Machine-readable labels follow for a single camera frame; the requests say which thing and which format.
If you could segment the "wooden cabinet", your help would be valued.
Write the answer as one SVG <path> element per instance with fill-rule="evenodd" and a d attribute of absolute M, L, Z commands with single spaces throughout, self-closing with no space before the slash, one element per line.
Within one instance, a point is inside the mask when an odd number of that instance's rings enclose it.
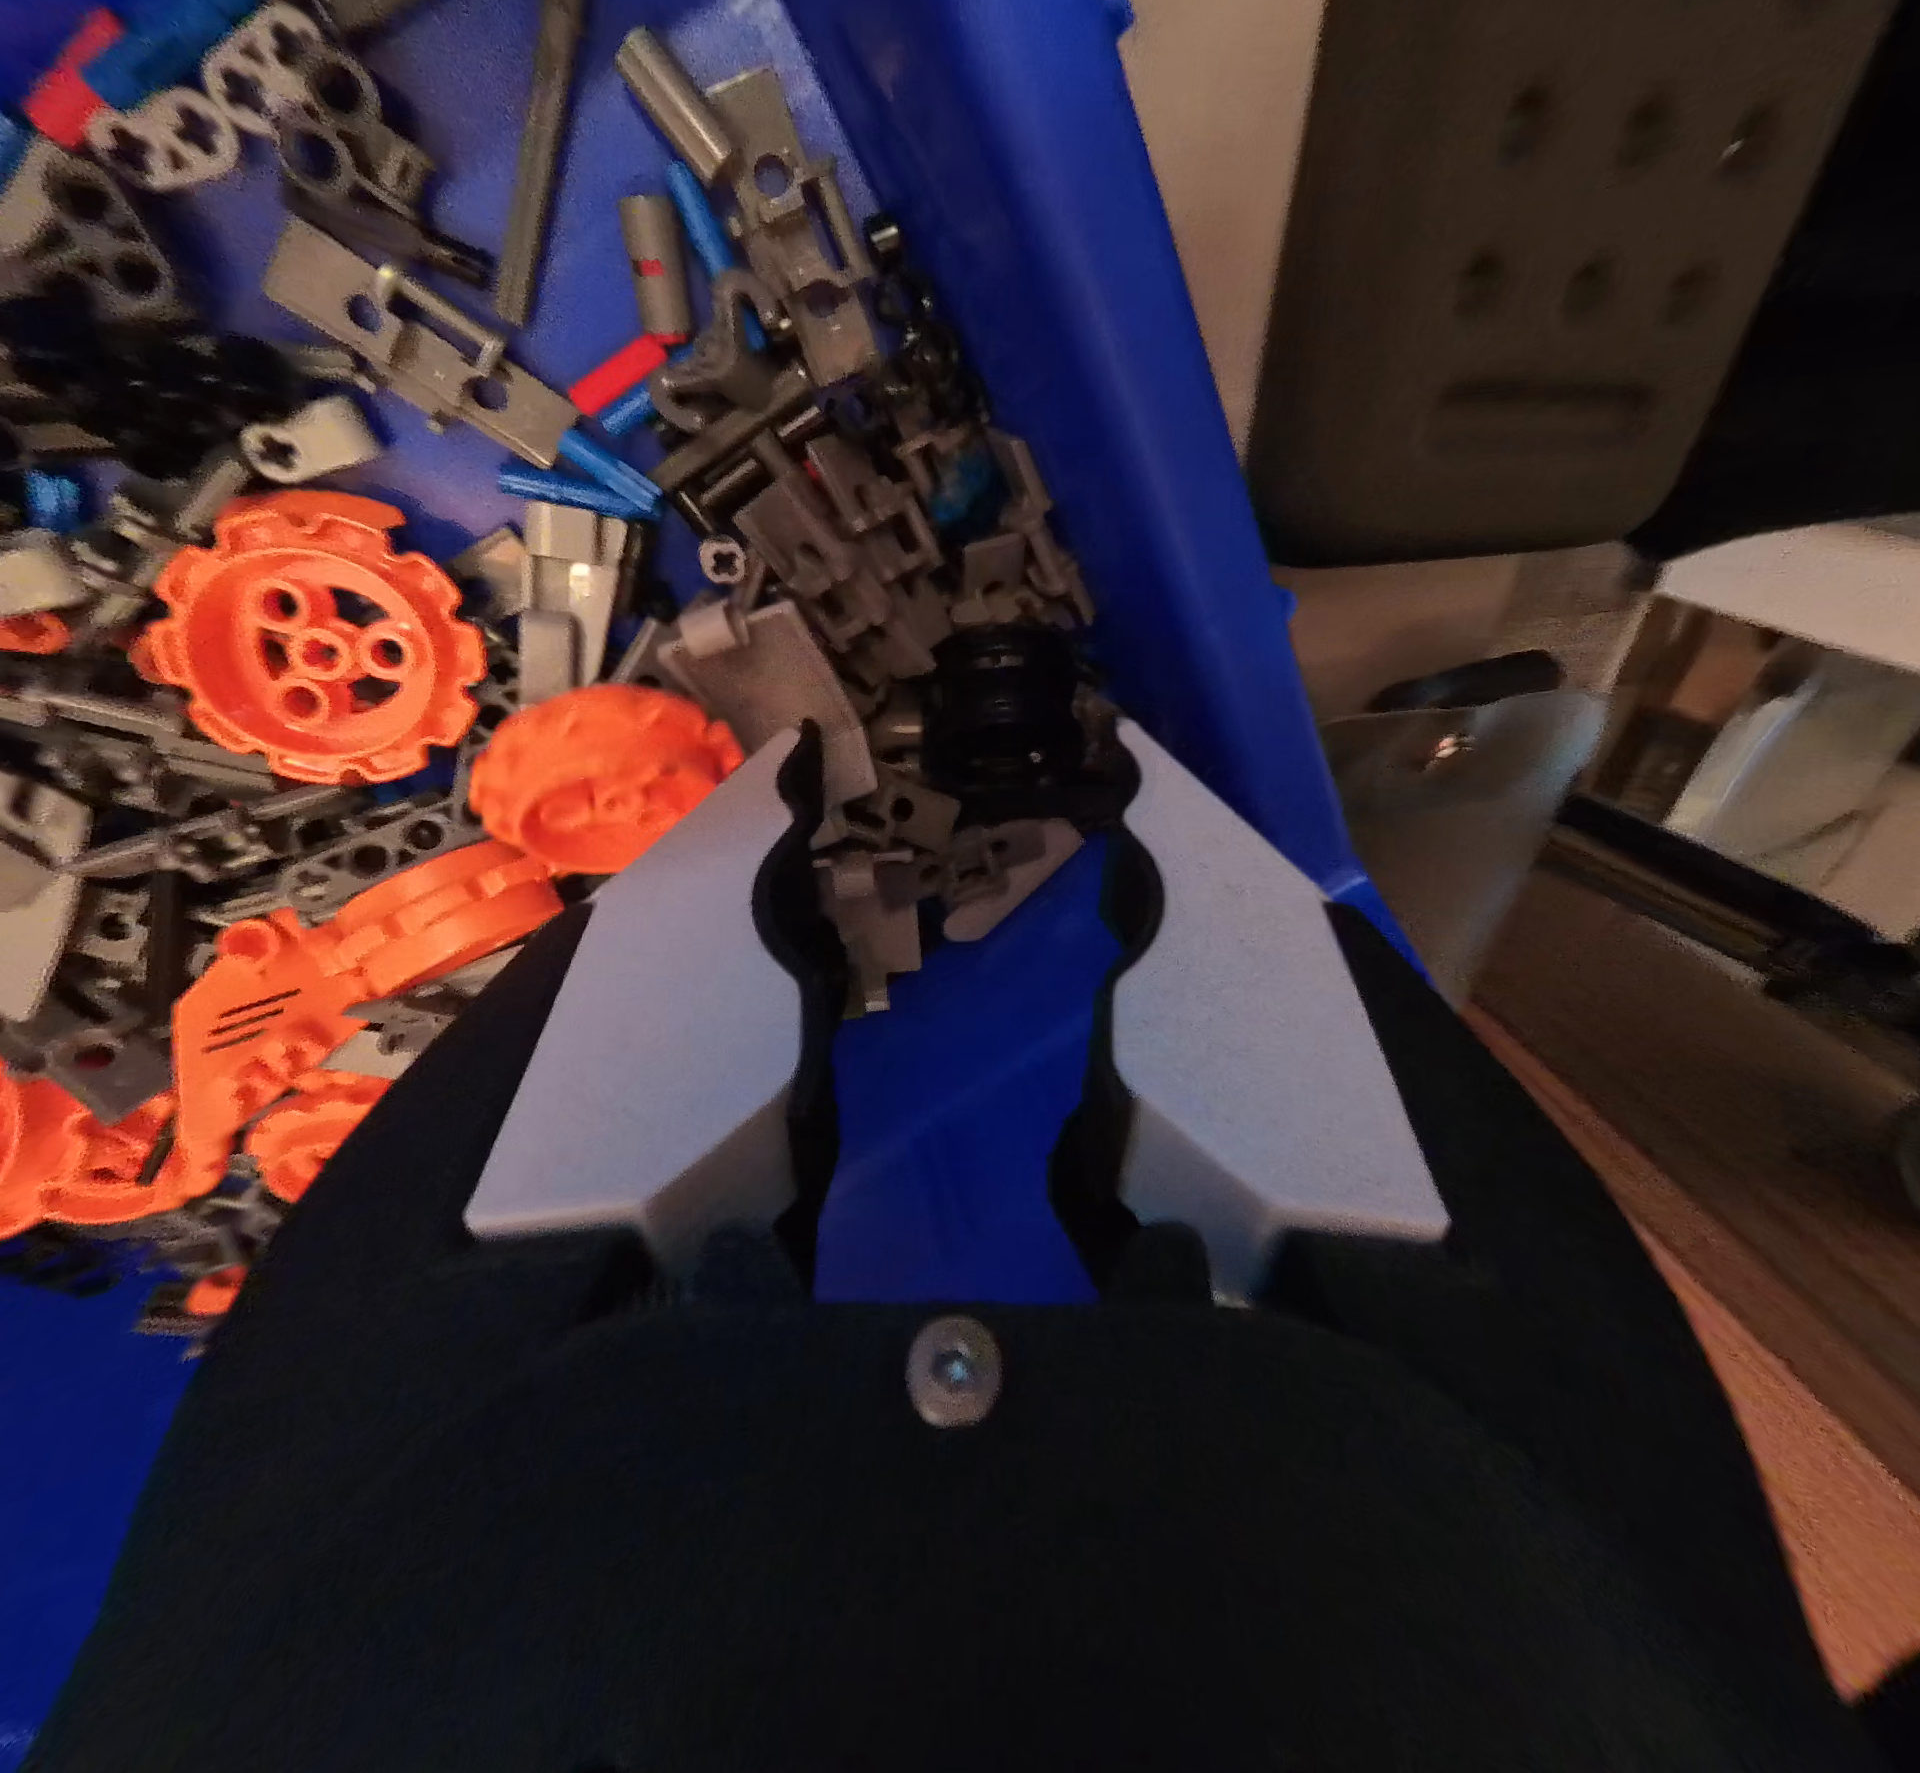
<path fill-rule="evenodd" d="M 1918 1212 L 1903 1082 L 1754 976 L 1539 869 L 1472 1024 L 1596 1166 L 1720 1373 L 1826 1667 L 1918 1659 Z"/>

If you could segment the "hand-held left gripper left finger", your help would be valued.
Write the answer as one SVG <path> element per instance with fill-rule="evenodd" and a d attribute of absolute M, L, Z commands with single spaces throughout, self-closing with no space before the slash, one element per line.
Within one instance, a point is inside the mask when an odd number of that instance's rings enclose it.
<path fill-rule="evenodd" d="M 474 1238 L 633 1229 L 682 1278 L 759 1229 L 815 1291 L 837 1166 L 844 935 L 817 724 L 779 732 L 594 899 L 492 1158 Z"/>

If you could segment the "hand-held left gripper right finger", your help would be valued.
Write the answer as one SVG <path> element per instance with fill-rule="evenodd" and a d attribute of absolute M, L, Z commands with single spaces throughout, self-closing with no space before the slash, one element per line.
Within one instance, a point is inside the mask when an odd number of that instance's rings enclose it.
<path fill-rule="evenodd" d="M 1120 724 L 1097 919 L 1114 944 L 1052 1208 L 1108 1294 L 1146 1229 L 1187 1229 L 1249 1301 L 1286 1241 L 1428 1245 L 1428 1174 L 1326 893 L 1151 732 Z"/>

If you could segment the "grey bracket brick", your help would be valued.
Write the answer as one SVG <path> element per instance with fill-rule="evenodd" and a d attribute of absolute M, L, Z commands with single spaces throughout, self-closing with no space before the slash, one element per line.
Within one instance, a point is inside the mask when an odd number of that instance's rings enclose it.
<path fill-rule="evenodd" d="M 848 956 L 844 1019 L 888 1015 L 895 979 L 924 972 L 925 937 L 982 944 L 1085 848 L 1068 818 L 977 822 L 899 767 L 880 767 L 875 792 L 844 804 L 821 836 L 815 887 Z"/>

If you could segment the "pile of toy building pieces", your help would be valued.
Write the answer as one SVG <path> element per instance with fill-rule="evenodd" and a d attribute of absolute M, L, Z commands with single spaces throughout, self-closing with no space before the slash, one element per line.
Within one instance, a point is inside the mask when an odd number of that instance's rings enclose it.
<path fill-rule="evenodd" d="M 3 107 L 3 1283 L 150 1278 L 135 1334 L 188 1349 L 390 1078 L 610 879 L 470 815 L 518 707 L 660 687 L 742 758 L 817 724 L 821 827 L 899 767 L 1092 839 L 1120 778 L 1036 453 L 779 67 L 619 42 L 662 147 L 614 204 L 639 336 L 554 389 L 511 336 L 590 0 L 539 0 L 492 235 L 377 73 L 428 4 L 100 10 Z M 166 567 L 297 487 L 401 509 L 485 634 L 474 727 L 412 778 L 277 778 L 132 662 Z"/>

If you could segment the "black metal rod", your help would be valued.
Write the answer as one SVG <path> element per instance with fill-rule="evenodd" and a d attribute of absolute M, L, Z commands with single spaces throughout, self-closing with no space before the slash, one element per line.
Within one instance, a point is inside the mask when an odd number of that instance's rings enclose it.
<path fill-rule="evenodd" d="M 1803 1019 L 1918 1048 L 1918 947 L 1689 836 L 1573 794 L 1545 865 L 1754 972 Z"/>

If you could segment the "metal bracket plate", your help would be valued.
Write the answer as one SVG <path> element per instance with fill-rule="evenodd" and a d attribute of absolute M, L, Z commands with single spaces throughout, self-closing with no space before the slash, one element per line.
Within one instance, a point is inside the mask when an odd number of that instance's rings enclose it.
<path fill-rule="evenodd" d="M 1607 711 L 1556 687 L 1323 724 L 1354 851 L 1450 1008 L 1472 1000 Z"/>

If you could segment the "orange sprocket wheel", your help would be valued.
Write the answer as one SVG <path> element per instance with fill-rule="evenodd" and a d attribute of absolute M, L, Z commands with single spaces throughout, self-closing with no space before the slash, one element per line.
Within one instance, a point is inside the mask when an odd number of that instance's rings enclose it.
<path fill-rule="evenodd" d="M 594 683 L 506 716 L 469 808 L 553 873 L 619 873 L 742 767 L 728 724 L 639 683 Z"/>
<path fill-rule="evenodd" d="M 394 782 L 469 739 L 485 634 L 450 575 L 401 551 L 404 510 L 297 487 L 239 495 L 156 581 L 132 662 L 205 739 L 291 782 Z"/>

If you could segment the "blue tagged storage bin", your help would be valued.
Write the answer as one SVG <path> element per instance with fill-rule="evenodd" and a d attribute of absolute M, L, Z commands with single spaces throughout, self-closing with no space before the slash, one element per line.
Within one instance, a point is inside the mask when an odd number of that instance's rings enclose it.
<path fill-rule="evenodd" d="M 3 107 L 96 10 L 3 0 Z M 372 49 L 422 121 L 457 235 L 505 223 L 539 0 L 438 0 Z M 1093 651 L 1121 707 L 1326 893 L 1411 956 L 1339 815 L 1289 599 L 1273 589 L 1213 366 L 1121 73 L 1110 0 L 590 0 L 583 88 L 531 372 L 570 382 L 626 338 L 610 201 L 662 147 L 610 77 L 635 26 L 698 77 L 775 63 L 804 137 L 908 252 L 1036 447 L 1084 558 Z M 828 1291 L 908 1294 L 908 1265 L 968 1294 L 1085 1291 L 1044 1197 L 1040 1105 L 964 1133 L 899 1116 L 851 1126 L 828 1201 Z M 181 1342 L 135 1338 L 132 1278 L 100 1299 L 3 1283 L 3 1768 L 19 1768 L 107 1591 L 132 1496 L 188 1389 Z"/>

